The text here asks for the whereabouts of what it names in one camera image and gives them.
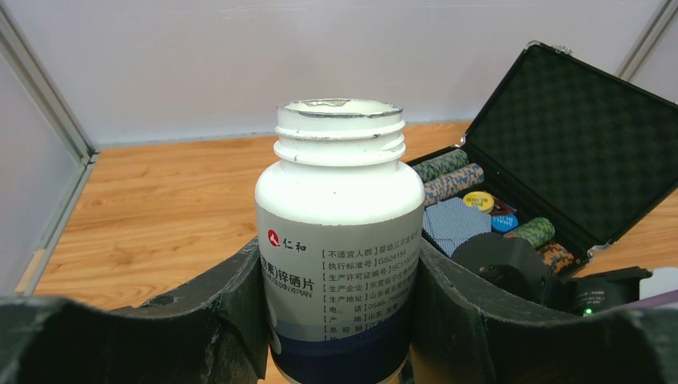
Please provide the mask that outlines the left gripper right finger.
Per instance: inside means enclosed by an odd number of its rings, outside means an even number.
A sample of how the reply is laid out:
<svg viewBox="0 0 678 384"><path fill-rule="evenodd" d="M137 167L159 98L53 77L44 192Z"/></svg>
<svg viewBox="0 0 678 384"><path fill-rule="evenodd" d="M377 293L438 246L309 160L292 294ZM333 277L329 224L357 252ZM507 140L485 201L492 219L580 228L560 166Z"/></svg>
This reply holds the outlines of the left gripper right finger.
<svg viewBox="0 0 678 384"><path fill-rule="evenodd" d="M422 242L410 357L417 383L674 383L677 312L547 309Z"/></svg>

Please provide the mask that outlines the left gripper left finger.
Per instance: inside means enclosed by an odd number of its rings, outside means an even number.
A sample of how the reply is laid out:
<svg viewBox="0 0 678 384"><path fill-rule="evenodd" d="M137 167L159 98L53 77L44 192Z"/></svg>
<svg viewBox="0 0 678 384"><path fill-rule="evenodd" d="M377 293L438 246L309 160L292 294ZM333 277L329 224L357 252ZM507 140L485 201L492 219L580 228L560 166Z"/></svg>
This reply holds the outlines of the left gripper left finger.
<svg viewBox="0 0 678 384"><path fill-rule="evenodd" d="M1 300L4 383L255 383L268 320L257 240L138 307Z"/></svg>

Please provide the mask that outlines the white pill bottle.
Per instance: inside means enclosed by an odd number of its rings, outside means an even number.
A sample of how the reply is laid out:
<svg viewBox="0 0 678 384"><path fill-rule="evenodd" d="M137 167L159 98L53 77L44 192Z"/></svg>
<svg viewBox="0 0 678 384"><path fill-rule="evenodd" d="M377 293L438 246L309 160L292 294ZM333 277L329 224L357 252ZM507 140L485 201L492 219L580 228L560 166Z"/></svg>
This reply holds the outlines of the white pill bottle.
<svg viewBox="0 0 678 384"><path fill-rule="evenodd" d="M277 109L255 202L270 349L292 383L386 383L405 364L425 192L404 127L374 100Z"/></svg>

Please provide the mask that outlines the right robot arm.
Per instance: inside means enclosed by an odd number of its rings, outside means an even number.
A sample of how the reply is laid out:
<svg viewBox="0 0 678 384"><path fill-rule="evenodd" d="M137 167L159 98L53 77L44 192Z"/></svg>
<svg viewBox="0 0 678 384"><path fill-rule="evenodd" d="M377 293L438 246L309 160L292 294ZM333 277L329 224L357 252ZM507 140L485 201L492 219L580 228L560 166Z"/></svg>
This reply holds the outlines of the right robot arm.
<svg viewBox="0 0 678 384"><path fill-rule="evenodd" d="M677 288L650 286L653 272L638 266L571 278L558 274L574 258L545 261L523 238L479 234L460 244L452 260L530 302L577 316L617 308L677 307Z"/></svg>

